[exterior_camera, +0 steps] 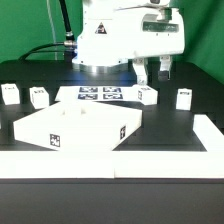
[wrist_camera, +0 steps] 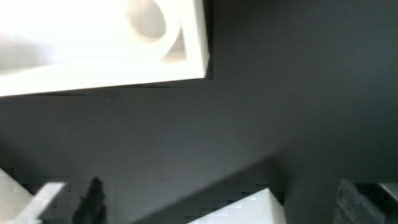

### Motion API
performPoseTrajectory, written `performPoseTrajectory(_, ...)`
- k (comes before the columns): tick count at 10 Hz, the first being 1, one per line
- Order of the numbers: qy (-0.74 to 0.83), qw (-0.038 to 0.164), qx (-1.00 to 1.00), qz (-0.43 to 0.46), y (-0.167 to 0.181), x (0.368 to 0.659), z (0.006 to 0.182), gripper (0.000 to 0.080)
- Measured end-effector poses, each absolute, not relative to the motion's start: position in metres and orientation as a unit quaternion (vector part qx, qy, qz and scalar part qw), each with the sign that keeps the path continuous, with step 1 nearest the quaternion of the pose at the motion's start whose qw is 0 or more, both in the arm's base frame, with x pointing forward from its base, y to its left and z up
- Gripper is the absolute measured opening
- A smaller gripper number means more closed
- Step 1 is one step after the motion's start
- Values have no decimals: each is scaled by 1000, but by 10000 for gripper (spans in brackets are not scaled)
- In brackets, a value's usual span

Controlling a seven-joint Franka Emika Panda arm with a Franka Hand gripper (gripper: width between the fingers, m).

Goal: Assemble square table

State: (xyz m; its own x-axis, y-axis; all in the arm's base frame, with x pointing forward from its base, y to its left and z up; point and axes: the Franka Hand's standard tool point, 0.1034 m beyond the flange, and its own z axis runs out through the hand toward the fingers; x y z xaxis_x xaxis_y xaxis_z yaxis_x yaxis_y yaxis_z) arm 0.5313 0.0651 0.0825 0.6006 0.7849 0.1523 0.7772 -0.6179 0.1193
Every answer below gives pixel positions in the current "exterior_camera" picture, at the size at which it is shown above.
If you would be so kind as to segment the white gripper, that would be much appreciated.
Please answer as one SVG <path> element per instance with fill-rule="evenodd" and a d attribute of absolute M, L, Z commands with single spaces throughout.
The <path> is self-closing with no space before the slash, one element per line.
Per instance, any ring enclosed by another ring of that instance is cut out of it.
<path fill-rule="evenodd" d="M 177 8 L 138 7 L 134 9 L 132 65 L 138 85 L 146 85 L 148 75 L 144 58 L 160 57 L 159 81 L 170 79 L 172 57 L 185 47 L 183 18 Z"/>

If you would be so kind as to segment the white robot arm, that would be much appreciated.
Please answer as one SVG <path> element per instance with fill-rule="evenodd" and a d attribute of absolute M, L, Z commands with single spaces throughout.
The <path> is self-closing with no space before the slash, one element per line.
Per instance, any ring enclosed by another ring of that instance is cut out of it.
<path fill-rule="evenodd" d="M 160 59 L 159 76 L 170 78 L 173 55 L 184 51 L 184 23 L 171 0 L 82 0 L 83 30 L 73 66 L 112 73 L 132 65 L 137 83 L 148 81 L 146 60 Z"/>

